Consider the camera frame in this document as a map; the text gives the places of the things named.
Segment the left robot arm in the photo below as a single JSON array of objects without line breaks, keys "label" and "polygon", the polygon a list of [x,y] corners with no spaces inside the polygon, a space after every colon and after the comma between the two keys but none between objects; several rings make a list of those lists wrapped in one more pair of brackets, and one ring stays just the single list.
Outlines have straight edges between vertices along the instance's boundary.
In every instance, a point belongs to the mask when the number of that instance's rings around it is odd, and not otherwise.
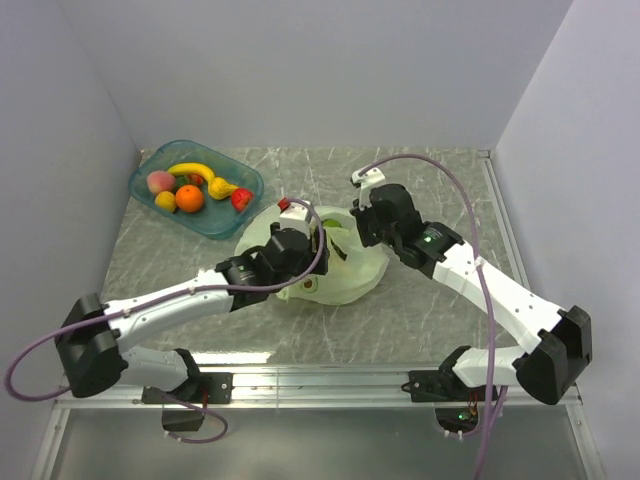
[{"label": "left robot arm", "polygon": [[95,294],[81,297],[55,339],[71,393],[89,398],[124,384],[180,402],[199,399],[213,382],[193,355],[182,348],[148,349],[144,342],[207,315],[262,303],[309,274],[324,275],[328,257],[323,227],[303,233],[274,223],[265,245],[230,257],[190,281],[109,304]]}]

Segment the light green plastic bag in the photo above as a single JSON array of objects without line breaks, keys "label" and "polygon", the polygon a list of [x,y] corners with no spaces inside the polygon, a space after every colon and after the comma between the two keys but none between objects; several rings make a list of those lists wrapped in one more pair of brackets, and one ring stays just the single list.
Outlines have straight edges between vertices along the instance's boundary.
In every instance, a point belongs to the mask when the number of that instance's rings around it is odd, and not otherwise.
[{"label": "light green plastic bag", "polygon": [[325,228],[329,270],[310,275],[277,293],[282,301],[293,298],[323,305],[350,304],[373,290],[383,278],[389,258],[380,245],[363,247],[356,221],[344,208],[318,206],[320,219],[338,220],[341,228]]}]

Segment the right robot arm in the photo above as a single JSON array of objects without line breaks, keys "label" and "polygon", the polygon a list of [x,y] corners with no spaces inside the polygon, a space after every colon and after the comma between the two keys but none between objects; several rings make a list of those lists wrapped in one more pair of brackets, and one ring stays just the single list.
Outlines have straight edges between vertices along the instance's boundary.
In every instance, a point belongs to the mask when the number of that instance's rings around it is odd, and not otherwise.
[{"label": "right robot arm", "polygon": [[495,352],[458,347],[427,379],[412,372],[415,402],[483,399],[487,368],[497,387],[519,386],[535,400],[555,405],[592,359],[589,314],[546,301],[475,257],[472,246],[439,222],[422,220],[409,192],[384,180],[352,181],[359,191],[350,211],[365,247],[384,244],[407,267],[492,313],[516,341]]}]

